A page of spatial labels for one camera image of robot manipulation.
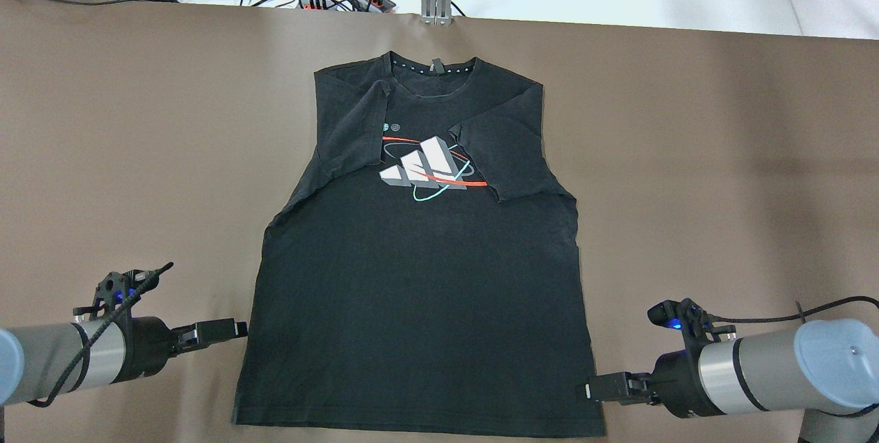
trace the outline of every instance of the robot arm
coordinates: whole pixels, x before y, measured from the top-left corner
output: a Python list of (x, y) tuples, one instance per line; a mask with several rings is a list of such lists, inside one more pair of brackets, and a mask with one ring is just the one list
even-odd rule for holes
[(734, 326), (715, 327), (717, 318), (690, 299), (666, 300), (648, 317), (681, 331), (685, 349), (661, 355), (653, 373), (590, 378), (588, 398), (665, 405), (679, 418), (807, 409), (801, 440), (863, 443), (879, 436), (879, 337), (865, 324), (811, 321), (736, 339)]
[(160, 318), (132, 317), (131, 306), (172, 265), (110, 273), (92, 305), (73, 310), (75, 322), (0, 328), (0, 406), (46, 407), (59, 394), (152, 376), (173, 356), (247, 336), (247, 323), (232, 318), (172, 330)]

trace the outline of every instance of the adidas logo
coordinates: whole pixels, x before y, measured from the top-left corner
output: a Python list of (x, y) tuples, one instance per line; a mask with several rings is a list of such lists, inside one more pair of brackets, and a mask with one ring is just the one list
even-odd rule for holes
[(440, 186), (446, 189), (467, 189), (466, 184), (459, 182), (458, 167), (444, 140), (434, 136), (418, 145), (421, 149), (400, 157), (400, 165), (379, 172), (384, 183), (424, 189), (437, 189)]

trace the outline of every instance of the printed logo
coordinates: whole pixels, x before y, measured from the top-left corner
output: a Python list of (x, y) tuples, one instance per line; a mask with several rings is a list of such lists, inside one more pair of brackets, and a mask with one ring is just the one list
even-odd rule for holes
[[(448, 146), (443, 139), (434, 136), (430, 139), (418, 142), (414, 139), (403, 139), (402, 137), (383, 137), (383, 140), (397, 141), (384, 145), (384, 152), (391, 158), (397, 158), (390, 154), (387, 150), (390, 146), (418, 146), (421, 149), (415, 149), (408, 154), (399, 157), (400, 164), (393, 167), (385, 168), (379, 172), (379, 176), (387, 185), (398, 187), (412, 187), (412, 198), (415, 201), (427, 201), (439, 196), (446, 190), (465, 190), (467, 187), (484, 187), (486, 182), (468, 182), (462, 178), (471, 176), (475, 173), (475, 169), (470, 164), (470, 160), (460, 154), (452, 151), (457, 145)], [(436, 192), (426, 198), (418, 198), (415, 191), (418, 188), (434, 189)]]

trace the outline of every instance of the neckline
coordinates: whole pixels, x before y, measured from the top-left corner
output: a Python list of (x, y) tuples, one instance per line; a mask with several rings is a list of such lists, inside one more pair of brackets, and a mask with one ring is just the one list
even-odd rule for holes
[(451, 93), (445, 93), (445, 95), (418, 95), (414, 91), (405, 87), (396, 75), (393, 74), (393, 66), (405, 64), (412, 71), (428, 71), (430, 70), (430, 65), (420, 64), (416, 61), (409, 60), (408, 58), (402, 57), (399, 53), (396, 52), (387, 52), (384, 54), (384, 65), (385, 65), (385, 73), (387, 74), (387, 79), (395, 86), (395, 90), (401, 91), (409, 98), (414, 99), (415, 101), (420, 102), (442, 102), (448, 101), (453, 98), (457, 98), (458, 95), (461, 95), (464, 91), (469, 89), (474, 83), (475, 77), (477, 77), (478, 73), (483, 69), (483, 61), (480, 57), (474, 57), (464, 63), (459, 64), (444, 64), (447, 71), (451, 71), (451, 73), (455, 73), (455, 71), (468, 71), (470, 73), (470, 77), (467, 77), (467, 80), (464, 81), (461, 86), (458, 86), (457, 89), (453, 90)]

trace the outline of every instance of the red stripe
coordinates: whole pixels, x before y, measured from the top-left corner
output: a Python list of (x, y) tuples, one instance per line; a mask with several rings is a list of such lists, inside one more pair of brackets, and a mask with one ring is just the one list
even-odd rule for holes
[(414, 140), (414, 139), (406, 139), (406, 137), (388, 137), (388, 136), (382, 136), (382, 140), (383, 140), (383, 141), (408, 141), (408, 142), (413, 142), (413, 143), (415, 143), (415, 144), (418, 144), (418, 141), (417, 141), (417, 140)]
[(488, 185), (488, 183), (486, 183), (486, 182), (465, 182), (462, 180), (452, 180), (452, 179), (448, 179), (448, 178), (434, 177), (434, 176), (430, 176), (429, 174), (422, 174), (421, 172), (418, 172), (415, 170), (412, 170), (412, 171), (419, 174), (420, 176), (427, 177), (430, 180), (436, 180), (437, 182), (447, 183), (449, 185), (465, 185), (468, 187), (485, 187)]

